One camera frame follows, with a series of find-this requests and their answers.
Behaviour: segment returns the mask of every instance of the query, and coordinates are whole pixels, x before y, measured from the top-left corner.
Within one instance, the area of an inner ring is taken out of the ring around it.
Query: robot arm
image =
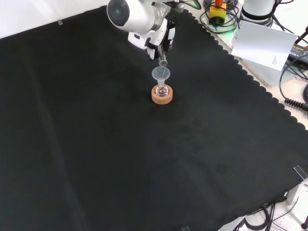
[[[178,12],[184,9],[184,3],[176,3],[174,6]],[[170,10],[170,6],[159,0],[110,0],[107,6],[110,21],[129,32],[128,40],[146,49],[151,60],[159,58],[162,66],[167,64],[164,52],[172,49],[175,35],[175,22],[166,17]]]

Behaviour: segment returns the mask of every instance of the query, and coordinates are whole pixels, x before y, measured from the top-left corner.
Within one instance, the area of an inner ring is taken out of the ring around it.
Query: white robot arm
[[[175,35],[175,22],[166,17],[171,10],[168,1],[176,11],[183,11],[184,3],[174,0],[110,0],[107,6],[110,21],[129,32],[128,40],[146,49],[151,60],[159,58],[161,66],[167,65],[164,52],[172,49]]]
[[[245,0],[241,20],[271,26],[271,16],[281,0]],[[129,32],[128,40],[146,49],[151,60],[166,66],[165,51],[172,49],[175,22],[168,18],[171,8],[184,10],[183,0],[110,0],[107,14],[118,28]]]

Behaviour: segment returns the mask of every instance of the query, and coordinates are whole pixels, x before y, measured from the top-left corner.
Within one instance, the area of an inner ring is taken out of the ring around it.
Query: white card
[[[240,21],[232,40],[232,55],[281,71],[296,35]]]

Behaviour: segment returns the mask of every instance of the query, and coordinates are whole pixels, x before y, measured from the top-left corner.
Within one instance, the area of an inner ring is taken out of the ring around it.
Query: black tablecloth
[[[216,231],[300,182],[304,126],[171,15],[162,106],[105,7],[0,40],[0,230]]]

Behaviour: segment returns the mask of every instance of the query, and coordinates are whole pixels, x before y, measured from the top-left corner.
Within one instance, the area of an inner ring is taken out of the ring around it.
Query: yellow object
[[[217,23],[224,23],[227,15],[227,4],[222,4],[221,6],[224,9],[216,8],[215,6],[210,7],[210,19]]]

